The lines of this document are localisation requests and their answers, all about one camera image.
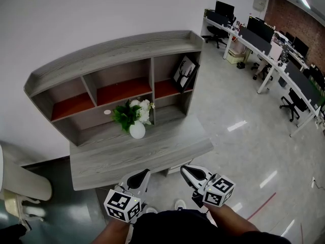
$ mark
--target white flower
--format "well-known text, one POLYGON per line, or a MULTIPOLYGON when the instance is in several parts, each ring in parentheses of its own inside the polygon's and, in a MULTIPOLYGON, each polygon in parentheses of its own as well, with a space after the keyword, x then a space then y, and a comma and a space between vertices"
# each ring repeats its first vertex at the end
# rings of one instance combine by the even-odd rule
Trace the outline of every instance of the white flower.
POLYGON ((130 103, 130 107, 139 106, 139 104, 140 104, 139 100, 132 100, 130 103))
POLYGON ((145 123, 145 122, 147 122, 149 120, 149 110, 141 108, 139 110, 139 114, 140 114, 139 121, 141 123, 145 123))
POLYGON ((142 102, 139 104, 139 106, 142 107, 142 108, 145 109, 145 110, 148 110, 148 108, 149 108, 149 104, 150 104, 150 101, 149 101, 149 100, 144 100, 144 101, 142 101, 142 102))

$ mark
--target red brick wall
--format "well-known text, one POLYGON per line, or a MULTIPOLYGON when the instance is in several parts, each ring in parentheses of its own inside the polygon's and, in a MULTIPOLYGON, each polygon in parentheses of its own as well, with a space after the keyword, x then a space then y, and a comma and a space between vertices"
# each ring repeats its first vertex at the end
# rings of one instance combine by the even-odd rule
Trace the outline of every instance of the red brick wall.
POLYGON ((307 64, 316 64, 325 73, 325 27, 287 0, 270 0, 265 22, 277 31, 297 36, 308 47, 307 64))

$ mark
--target flower arrangement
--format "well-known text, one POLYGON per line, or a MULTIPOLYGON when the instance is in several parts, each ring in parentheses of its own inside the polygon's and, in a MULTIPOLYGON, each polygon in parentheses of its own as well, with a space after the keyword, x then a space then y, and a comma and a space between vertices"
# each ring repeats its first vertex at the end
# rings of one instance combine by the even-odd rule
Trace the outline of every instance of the flower arrangement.
POLYGON ((149 100, 128 100, 125 106, 117 106, 113 110, 113 120, 122 125, 122 129, 129 131, 130 126, 139 121, 142 124, 151 125, 149 121, 149 112, 154 108, 154 104, 149 100))

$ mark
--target picture frame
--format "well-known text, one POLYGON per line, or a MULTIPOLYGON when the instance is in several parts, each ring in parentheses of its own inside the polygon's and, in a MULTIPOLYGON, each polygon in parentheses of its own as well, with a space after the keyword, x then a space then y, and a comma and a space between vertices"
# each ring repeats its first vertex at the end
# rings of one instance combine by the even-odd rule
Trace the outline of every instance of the picture frame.
POLYGON ((199 67, 200 65, 197 63, 197 61, 188 54, 186 54, 182 60, 178 62, 173 73, 172 80, 181 93, 187 89, 188 85, 195 77, 199 67))

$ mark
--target white vase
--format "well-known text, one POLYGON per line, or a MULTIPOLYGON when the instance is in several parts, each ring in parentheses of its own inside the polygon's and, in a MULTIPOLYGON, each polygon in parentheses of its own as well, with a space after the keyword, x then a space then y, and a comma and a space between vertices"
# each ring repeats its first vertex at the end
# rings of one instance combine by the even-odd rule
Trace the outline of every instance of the white vase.
POLYGON ((130 126, 130 134, 135 139, 143 138, 146 134, 146 128, 140 121, 135 121, 134 125, 130 126))

